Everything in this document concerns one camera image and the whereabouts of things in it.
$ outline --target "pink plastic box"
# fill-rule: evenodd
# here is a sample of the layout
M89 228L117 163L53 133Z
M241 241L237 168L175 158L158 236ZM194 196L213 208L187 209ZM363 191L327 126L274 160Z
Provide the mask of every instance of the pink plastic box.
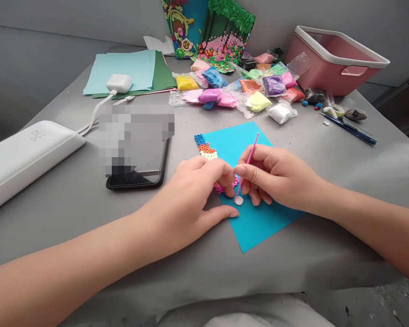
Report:
M297 80L299 85L336 96L350 94L389 65L389 60L343 33L297 26L285 62L302 52L309 57L310 68Z

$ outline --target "basket handle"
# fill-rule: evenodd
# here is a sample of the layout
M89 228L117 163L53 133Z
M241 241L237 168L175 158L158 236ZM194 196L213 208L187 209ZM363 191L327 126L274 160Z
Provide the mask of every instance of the basket handle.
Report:
M364 66L347 66L341 71L341 75L360 76L367 71L368 67Z

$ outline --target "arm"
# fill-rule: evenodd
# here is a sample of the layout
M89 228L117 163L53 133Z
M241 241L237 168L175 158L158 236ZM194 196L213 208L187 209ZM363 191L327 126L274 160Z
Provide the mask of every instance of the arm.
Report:
M242 194L254 205L271 198L290 208L335 221L409 278L409 209L334 186L285 149L248 147L235 172L245 178Z
M233 197L234 181L221 159L192 158L134 214L0 266L0 326L56 326L101 289L238 216L230 206L203 211L215 182Z
M328 203L317 215L347 229L409 278L409 209L335 186L332 193L345 201Z

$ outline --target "stack of paper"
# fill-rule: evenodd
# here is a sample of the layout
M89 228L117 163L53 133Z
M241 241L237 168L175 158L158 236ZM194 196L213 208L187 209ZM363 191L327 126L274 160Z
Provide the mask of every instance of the stack of paper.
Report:
M108 96L109 90L106 82L112 74L126 74L133 80L129 92L117 94L114 99L170 90L176 87L176 81L162 53L155 50L144 50L133 53L98 54L83 94L91 94L93 98Z

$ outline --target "light blue paper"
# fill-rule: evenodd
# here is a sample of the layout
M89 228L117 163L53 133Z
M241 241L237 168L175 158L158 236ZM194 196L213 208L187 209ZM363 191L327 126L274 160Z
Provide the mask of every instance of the light blue paper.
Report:
M151 80L153 81L153 77L155 76L155 63L156 63L156 50L148 50L149 52L149 59L150 59L150 71L151 71Z
M153 84L152 69L150 54L147 50L130 54L98 54L95 57L90 78L83 90L83 94L109 93L106 82L112 74L130 75L133 84L129 91L149 90Z
M209 142L209 146L217 151L219 158L235 167L245 148L254 143L256 133L259 133L257 144L272 146L255 122L203 134L203 137L205 142ZM236 206L234 199L226 197L224 193L219 198L222 204L236 207L239 210L239 217L229 220L242 253L247 252L304 214L302 211L290 209L275 201L271 205L261 201L261 204L255 207L248 195L243 195L244 203L241 206Z

